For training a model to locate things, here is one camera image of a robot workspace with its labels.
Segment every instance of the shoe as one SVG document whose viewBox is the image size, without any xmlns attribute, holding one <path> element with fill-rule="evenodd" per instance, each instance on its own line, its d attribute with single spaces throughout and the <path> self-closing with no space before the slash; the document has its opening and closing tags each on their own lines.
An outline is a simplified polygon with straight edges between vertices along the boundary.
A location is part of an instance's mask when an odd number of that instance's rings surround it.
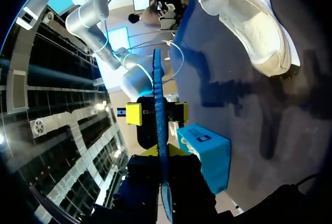
<svg viewBox="0 0 332 224">
<path fill-rule="evenodd" d="M 270 0 L 199 0 L 210 15 L 222 22 L 242 43 L 252 65 L 266 76 L 286 73 L 294 56 L 294 43 L 276 19 Z"/>
</svg>

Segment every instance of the desk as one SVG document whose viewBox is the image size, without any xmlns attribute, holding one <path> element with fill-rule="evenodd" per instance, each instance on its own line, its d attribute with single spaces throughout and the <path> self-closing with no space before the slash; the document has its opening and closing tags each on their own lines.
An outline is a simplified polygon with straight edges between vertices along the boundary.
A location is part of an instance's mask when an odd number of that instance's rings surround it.
<svg viewBox="0 0 332 224">
<path fill-rule="evenodd" d="M 175 79 L 180 101 L 189 103 L 189 124 L 231 139 L 227 193 L 244 210 L 281 184 L 317 173 L 331 134 L 326 38 L 303 1 L 271 2 L 301 60 L 298 75 L 290 79 L 257 72 L 240 41 L 198 0 L 189 2 L 174 39 L 185 55 Z M 181 55 L 174 47 L 170 58 L 176 71 Z"/>
</svg>

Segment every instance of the robotic arm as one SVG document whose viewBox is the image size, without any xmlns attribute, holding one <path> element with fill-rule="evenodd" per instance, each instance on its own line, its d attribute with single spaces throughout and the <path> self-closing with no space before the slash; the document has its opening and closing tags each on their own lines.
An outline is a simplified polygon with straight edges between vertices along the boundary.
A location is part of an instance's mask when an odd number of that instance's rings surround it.
<svg viewBox="0 0 332 224">
<path fill-rule="evenodd" d="M 131 98 L 137 99 L 152 91 L 152 57 L 131 54 L 121 48 L 114 52 L 107 38 L 97 24 L 108 17 L 109 0 L 85 0 L 85 3 L 74 10 L 66 19 L 69 33 L 81 38 L 93 52 L 106 62 L 111 69 L 120 66 L 128 72 L 119 78 L 122 90 Z"/>
</svg>

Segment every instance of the chair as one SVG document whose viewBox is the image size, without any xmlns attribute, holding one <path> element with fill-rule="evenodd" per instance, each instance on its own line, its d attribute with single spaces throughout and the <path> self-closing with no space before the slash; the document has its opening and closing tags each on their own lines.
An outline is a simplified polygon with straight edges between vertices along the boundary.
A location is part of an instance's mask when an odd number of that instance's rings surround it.
<svg viewBox="0 0 332 224">
<path fill-rule="evenodd" d="M 160 31 L 162 30 L 174 30 L 175 26 L 177 26 L 176 23 L 176 14 L 175 14 L 175 7 L 173 4 L 166 4 L 168 7 L 168 11 L 159 18 L 159 22 L 161 25 Z"/>
</svg>

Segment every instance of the monitor screen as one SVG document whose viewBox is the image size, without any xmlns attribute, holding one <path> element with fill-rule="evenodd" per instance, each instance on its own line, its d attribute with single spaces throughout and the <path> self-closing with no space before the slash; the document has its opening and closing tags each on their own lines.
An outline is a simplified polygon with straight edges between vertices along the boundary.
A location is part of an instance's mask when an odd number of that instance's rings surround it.
<svg viewBox="0 0 332 224">
<path fill-rule="evenodd" d="M 150 0 L 134 0 L 135 10 L 145 10 L 150 5 Z"/>
</svg>

